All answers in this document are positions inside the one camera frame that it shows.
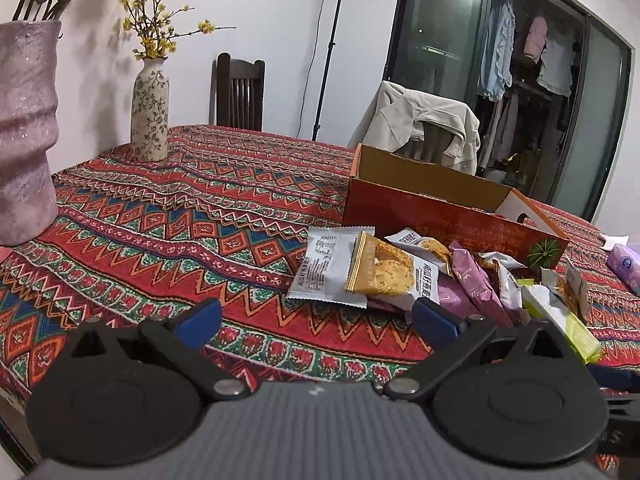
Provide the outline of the pink snack packet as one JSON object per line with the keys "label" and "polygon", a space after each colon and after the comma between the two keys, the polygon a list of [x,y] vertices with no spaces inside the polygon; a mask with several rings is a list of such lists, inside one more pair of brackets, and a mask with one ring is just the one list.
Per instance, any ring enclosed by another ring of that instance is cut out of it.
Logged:
{"label": "pink snack packet", "polygon": [[449,251],[452,275],[439,275],[439,305],[459,318],[478,314],[491,318],[499,326],[511,327],[510,315],[472,254],[457,242],[449,245]]}

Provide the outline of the pumpkin crisp snack packet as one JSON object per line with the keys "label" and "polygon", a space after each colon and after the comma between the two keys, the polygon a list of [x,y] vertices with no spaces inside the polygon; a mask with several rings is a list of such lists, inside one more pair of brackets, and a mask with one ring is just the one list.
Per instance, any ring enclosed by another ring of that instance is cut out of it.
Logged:
{"label": "pumpkin crisp snack packet", "polygon": [[440,272],[452,276],[451,252],[436,238],[422,236],[412,229],[405,228],[396,234],[386,236],[385,240],[411,255],[433,263]]}

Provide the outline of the green white snack packet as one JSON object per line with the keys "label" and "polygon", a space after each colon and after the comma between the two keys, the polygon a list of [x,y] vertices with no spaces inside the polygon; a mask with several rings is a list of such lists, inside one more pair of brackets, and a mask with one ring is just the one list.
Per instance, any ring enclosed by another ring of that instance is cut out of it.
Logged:
{"label": "green white snack packet", "polygon": [[601,356],[600,342],[584,323],[548,287],[520,284],[524,309],[532,318],[550,321],[565,337],[584,364],[597,364]]}

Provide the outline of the white grey snack packet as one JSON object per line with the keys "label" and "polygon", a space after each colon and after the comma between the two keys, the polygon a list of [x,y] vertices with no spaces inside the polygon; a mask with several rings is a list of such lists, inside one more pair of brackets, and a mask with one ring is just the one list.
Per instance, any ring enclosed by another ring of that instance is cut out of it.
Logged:
{"label": "white grey snack packet", "polygon": [[316,300],[365,309],[367,297],[360,292],[349,292],[345,288],[352,253],[361,232],[373,235],[375,228],[311,226],[307,232],[304,258],[286,294],[288,299]]}

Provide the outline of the brown cookie snack packet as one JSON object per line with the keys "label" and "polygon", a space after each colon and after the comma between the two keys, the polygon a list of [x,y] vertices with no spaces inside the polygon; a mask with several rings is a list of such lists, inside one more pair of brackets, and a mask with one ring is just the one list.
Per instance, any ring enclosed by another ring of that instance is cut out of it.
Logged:
{"label": "brown cookie snack packet", "polygon": [[434,263],[361,231],[344,289],[409,311],[420,298],[440,304],[438,278]]}

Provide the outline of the patterned red tablecloth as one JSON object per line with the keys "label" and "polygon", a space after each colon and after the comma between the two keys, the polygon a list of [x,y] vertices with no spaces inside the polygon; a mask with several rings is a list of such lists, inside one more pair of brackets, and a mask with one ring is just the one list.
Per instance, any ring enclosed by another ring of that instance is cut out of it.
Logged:
{"label": "patterned red tablecloth", "polygon": [[[384,386],[432,354],[412,309],[288,299],[308,229],[344,226],[355,153],[186,126],[161,162],[122,146],[55,177],[58,218],[1,263],[32,478],[602,477],[614,391],[550,321],[506,310],[476,364],[403,401]],[[200,355],[246,398],[209,400],[141,338],[206,299],[222,322]]]}

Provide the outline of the orange cardboard box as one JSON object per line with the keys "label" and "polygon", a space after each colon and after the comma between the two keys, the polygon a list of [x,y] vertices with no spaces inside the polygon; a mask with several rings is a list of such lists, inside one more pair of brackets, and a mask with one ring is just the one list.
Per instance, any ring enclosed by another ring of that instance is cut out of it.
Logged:
{"label": "orange cardboard box", "polygon": [[373,226],[379,237],[405,228],[502,252],[530,270],[554,268],[566,234],[515,188],[360,144],[349,177],[344,226]]}

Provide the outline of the white tissue paper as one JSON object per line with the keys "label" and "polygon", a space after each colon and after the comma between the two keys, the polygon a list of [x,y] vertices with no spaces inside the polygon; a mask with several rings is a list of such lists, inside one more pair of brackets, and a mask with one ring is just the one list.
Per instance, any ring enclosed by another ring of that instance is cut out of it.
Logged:
{"label": "white tissue paper", "polygon": [[610,252],[616,245],[626,246],[628,244],[628,235],[606,235],[600,233],[599,240],[602,242],[601,248],[605,252]]}

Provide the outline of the beige jacket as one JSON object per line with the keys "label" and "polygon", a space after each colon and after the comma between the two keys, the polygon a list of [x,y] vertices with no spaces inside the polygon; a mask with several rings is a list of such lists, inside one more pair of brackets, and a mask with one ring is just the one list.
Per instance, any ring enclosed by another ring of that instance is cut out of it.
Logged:
{"label": "beige jacket", "polygon": [[480,121],[469,105],[407,89],[390,81],[383,80],[378,86],[347,146],[353,150],[363,144],[400,153],[413,136],[422,136],[424,122],[454,135],[439,165],[475,174],[480,150]]}

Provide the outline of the dark wooden chair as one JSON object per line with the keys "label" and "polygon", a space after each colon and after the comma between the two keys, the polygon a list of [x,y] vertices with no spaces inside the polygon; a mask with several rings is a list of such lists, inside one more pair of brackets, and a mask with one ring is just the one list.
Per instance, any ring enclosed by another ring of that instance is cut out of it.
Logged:
{"label": "dark wooden chair", "polygon": [[262,130],[266,64],[232,58],[222,52],[214,75],[215,124],[244,130]]}

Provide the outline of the white floral ceramic vase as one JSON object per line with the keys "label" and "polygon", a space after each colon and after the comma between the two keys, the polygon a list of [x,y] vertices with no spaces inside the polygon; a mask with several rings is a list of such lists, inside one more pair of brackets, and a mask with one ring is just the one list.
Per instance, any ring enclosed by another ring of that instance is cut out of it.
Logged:
{"label": "white floral ceramic vase", "polygon": [[132,88],[130,148],[139,162],[168,156],[169,79],[164,58],[145,58]]}

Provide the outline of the white hanging garment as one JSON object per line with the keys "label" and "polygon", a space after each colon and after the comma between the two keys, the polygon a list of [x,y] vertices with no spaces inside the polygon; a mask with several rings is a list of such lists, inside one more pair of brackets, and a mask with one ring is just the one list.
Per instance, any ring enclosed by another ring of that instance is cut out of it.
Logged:
{"label": "white hanging garment", "polygon": [[574,61],[574,35],[563,35],[554,28],[548,32],[546,46],[541,55],[541,68],[537,84],[558,96],[572,93],[572,71]]}

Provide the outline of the pink hanging garment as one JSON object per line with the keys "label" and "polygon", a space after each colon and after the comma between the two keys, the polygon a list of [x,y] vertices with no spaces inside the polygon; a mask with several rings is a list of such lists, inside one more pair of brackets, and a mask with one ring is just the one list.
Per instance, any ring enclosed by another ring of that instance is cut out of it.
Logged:
{"label": "pink hanging garment", "polygon": [[540,60],[546,46],[547,35],[548,23],[546,19],[541,15],[533,18],[523,48],[523,54],[530,62],[537,63]]}

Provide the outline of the yellow flower branches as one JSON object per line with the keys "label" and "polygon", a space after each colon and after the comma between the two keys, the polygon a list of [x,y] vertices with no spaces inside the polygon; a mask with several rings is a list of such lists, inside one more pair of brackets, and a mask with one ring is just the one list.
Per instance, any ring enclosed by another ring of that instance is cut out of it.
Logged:
{"label": "yellow flower branches", "polygon": [[172,22],[176,16],[194,11],[194,6],[185,4],[180,8],[168,9],[166,0],[119,0],[125,17],[122,31],[126,35],[135,34],[139,45],[132,49],[138,61],[167,58],[177,50],[180,38],[196,35],[211,35],[217,30],[233,29],[233,26],[217,26],[209,20],[198,22],[185,32],[175,29]]}

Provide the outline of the pink textured vase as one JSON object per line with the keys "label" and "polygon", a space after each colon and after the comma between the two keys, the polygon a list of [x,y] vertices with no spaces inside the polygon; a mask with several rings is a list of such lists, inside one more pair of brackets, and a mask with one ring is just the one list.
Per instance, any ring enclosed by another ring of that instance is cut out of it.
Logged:
{"label": "pink textured vase", "polygon": [[58,140],[61,22],[1,25],[1,244],[40,235],[58,215],[47,150]]}

